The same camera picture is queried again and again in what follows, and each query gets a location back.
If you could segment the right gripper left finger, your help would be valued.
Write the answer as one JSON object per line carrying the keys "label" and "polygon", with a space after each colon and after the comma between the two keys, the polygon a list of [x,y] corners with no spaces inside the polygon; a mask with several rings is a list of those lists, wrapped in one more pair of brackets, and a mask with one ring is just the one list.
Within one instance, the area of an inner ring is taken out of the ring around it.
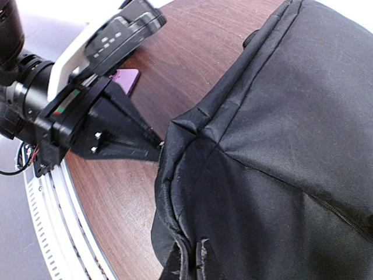
{"label": "right gripper left finger", "polygon": [[183,244],[179,244],[178,242],[173,244],[159,279],[192,279],[192,272],[189,268],[189,254]]}

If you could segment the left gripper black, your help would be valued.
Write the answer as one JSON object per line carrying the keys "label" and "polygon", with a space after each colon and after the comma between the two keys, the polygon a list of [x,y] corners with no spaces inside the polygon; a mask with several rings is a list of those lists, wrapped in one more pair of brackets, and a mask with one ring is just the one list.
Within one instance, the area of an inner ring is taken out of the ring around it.
{"label": "left gripper black", "polygon": [[65,86],[34,121],[37,144],[84,159],[158,161],[162,139],[111,82],[100,77]]}

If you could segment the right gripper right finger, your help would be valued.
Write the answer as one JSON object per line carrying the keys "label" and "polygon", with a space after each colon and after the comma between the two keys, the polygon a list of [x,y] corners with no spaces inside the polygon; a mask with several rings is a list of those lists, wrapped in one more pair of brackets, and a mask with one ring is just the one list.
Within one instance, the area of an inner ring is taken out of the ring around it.
{"label": "right gripper right finger", "polygon": [[227,279],[208,238],[202,238],[196,245],[196,278],[202,280]]}

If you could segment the pink smartphone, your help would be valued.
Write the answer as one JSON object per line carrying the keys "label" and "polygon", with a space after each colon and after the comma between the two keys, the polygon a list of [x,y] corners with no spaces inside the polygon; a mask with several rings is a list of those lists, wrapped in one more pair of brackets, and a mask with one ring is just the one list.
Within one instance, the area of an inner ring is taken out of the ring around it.
{"label": "pink smartphone", "polygon": [[120,85],[124,93],[129,96],[133,91],[138,79],[140,71],[138,69],[118,69],[110,78]]}

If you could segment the black student backpack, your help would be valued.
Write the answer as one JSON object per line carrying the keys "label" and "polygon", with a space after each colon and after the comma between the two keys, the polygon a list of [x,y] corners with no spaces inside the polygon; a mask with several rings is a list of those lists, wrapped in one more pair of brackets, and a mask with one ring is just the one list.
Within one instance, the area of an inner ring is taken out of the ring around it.
{"label": "black student backpack", "polygon": [[227,279],[372,278],[372,33],[285,1],[170,121],[152,245],[208,238]]}

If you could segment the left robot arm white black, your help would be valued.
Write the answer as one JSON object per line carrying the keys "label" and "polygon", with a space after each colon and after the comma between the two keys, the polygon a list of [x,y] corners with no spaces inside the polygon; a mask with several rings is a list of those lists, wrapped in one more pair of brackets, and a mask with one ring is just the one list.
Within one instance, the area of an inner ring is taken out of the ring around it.
{"label": "left robot arm white black", "polygon": [[24,49],[17,4],[1,2],[1,134],[32,147],[26,165],[37,177],[68,151],[84,159],[158,159],[161,138],[113,76],[165,23],[150,2],[124,1],[52,62]]}

